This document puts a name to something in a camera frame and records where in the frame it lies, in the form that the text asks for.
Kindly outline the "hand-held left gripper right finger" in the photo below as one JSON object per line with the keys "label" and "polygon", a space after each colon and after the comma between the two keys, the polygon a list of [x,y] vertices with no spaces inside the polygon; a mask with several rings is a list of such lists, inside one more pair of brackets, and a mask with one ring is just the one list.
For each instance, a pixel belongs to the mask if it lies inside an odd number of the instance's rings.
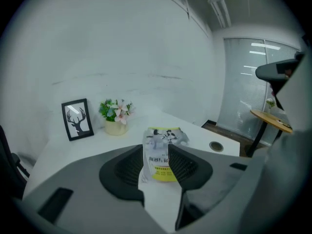
{"label": "hand-held left gripper right finger", "polygon": [[240,231],[256,186],[256,158],[170,144],[169,166],[182,189],[177,231]]}

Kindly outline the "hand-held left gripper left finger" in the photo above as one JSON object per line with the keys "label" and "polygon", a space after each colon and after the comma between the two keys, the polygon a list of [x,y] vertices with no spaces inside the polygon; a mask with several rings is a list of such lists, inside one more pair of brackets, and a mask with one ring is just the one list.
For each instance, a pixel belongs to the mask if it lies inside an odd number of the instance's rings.
{"label": "hand-held left gripper left finger", "polygon": [[143,147],[74,161],[47,178],[23,203],[56,232],[168,234],[175,230],[175,191],[145,182]]}

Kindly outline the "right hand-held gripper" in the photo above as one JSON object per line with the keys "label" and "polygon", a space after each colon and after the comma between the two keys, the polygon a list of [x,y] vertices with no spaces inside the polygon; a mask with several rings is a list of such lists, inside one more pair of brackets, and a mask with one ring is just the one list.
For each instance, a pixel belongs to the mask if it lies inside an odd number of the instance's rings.
{"label": "right hand-held gripper", "polygon": [[255,75],[273,82],[273,93],[294,131],[312,130],[312,49],[301,60],[288,59],[259,66]]}

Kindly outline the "white paperback book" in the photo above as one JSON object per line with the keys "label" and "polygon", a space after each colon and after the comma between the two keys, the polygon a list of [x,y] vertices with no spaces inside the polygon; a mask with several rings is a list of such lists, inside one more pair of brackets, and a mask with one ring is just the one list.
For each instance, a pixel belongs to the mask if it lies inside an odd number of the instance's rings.
{"label": "white paperback book", "polygon": [[180,128],[148,128],[143,136],[142,181],[177,182],[170,166],[168,145],[189,143],[188,136]]}

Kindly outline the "round wooden table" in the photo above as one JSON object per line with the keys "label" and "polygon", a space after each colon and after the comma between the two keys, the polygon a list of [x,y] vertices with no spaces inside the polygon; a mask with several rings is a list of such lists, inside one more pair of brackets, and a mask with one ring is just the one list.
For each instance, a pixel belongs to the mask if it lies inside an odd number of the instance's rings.
{"label": "round wooden table", "polygon": [[262,120],[262,124],[253,143],[250,146],[248,146],[248,149],[245,148],[245,154],[247,155],[247,157],[253,156],[268,125],[271,125],[278,129],[278,133],[274,139],[275,141],[281,137],[283,132],[288,134],[291,134],[293,132],[290,125],[285,124],[284,122],[281,121],[281,119],[277,118],[276,116],[270,113],[262,112],[256,109],[251,109],[250,113],[255,117],[257,117],[258,119]]}

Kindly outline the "white ceiling pipe bundle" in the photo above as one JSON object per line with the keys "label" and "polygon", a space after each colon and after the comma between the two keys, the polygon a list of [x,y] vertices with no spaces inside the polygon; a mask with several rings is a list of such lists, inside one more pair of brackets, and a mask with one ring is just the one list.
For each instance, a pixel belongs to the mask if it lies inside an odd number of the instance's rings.
{"label": "white ceiling pipe bundle", "polygon": [[226,0],[207,0],[207,3],[212,7],[221,28],[232,26]]}

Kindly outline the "black framed deer picture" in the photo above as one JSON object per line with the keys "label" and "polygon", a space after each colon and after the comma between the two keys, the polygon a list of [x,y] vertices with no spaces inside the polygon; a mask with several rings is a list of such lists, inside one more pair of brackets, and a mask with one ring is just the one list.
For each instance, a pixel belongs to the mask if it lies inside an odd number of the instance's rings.
{"label": "black framed deer picture", "polygon": [[69,141],[94,135],[86,98],[62,103],[61,109]]}

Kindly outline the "black office chair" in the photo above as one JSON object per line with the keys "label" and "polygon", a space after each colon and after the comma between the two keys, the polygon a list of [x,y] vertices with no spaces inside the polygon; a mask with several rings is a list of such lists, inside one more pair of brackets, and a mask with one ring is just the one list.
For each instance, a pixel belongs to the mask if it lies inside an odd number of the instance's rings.
{"label": "black office chair", "polygon": [[10,151],[5,132],[0,125],[0,186],[11,197],[22,200],[29,176],[19,156]]}

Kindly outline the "potted artificial flower plant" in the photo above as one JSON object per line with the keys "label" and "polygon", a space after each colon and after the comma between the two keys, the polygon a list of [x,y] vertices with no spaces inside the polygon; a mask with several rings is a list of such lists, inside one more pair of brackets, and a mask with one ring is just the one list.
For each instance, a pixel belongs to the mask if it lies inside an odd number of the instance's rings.
{"label": "potted artificial flower plant", "polygon": [[128,117],[135,111],[132,102],[123,99],[106,99],[100,103],[99,113],[105,119],[104,130],[112,136],[121,136],[128,131]]}

